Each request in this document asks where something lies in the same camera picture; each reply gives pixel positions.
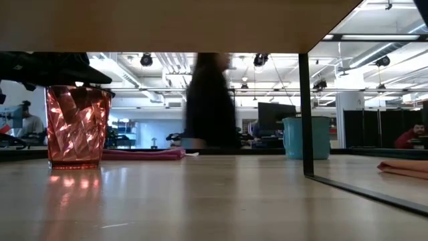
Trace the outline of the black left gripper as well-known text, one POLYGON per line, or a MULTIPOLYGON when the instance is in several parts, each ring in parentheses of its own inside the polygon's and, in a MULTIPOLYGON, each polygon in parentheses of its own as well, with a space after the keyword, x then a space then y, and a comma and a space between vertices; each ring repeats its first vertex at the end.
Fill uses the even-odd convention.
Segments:
MULTIPOLYGON (((111 77, 90 66, 86 52, 34 52, 33 57, 41 60, 41 68, 35 84, 40 86, 88 84, 110 84, 111 77)), ((21 83, 26 90, 35 90, 29 83, 31 54, 27 52, 1 52, 1 80, 21 83)))

